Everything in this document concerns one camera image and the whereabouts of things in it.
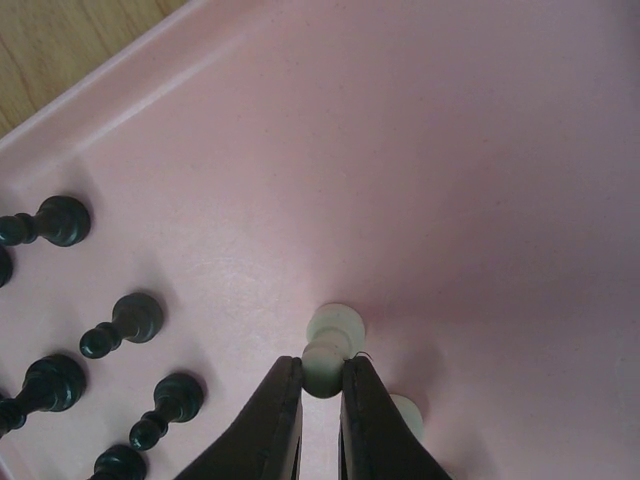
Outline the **white pawn piece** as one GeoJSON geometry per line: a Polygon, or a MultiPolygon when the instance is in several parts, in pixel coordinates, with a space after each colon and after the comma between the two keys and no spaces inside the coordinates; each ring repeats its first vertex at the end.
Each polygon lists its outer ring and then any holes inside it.
{"type": "Polygon", "coordinates": [[[403,395],[391,394],[390,398],[409,430],[421,442],[424,436],[424,419],[417,404],[403,395]]]}
{"type": "Polygon", "coordinates": [[[344,363],[363,350],[365,338],[363,318],[355,309],[340,303],[317,309],[307,325],[301,357],[305,391],[319,399],[337,395],[344,363]]]}

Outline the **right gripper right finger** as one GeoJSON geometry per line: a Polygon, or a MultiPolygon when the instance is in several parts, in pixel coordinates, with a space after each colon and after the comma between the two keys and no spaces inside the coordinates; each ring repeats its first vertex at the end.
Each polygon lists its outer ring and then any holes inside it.
{"type": "Polygon", "coordinates": [[[410,431],[364,356],[343,367],[338,472],[349,480],[450,479],[410,431]]]}

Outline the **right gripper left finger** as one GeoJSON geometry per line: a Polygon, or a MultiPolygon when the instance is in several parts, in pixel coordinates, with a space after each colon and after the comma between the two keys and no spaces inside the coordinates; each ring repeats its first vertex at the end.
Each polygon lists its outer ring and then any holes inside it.
{"type": "Polygon", "coordinates": [[[227,430],[177,477],[297,479],[302,449],[302,387],[301,359],[279,357],[227,430]]]}

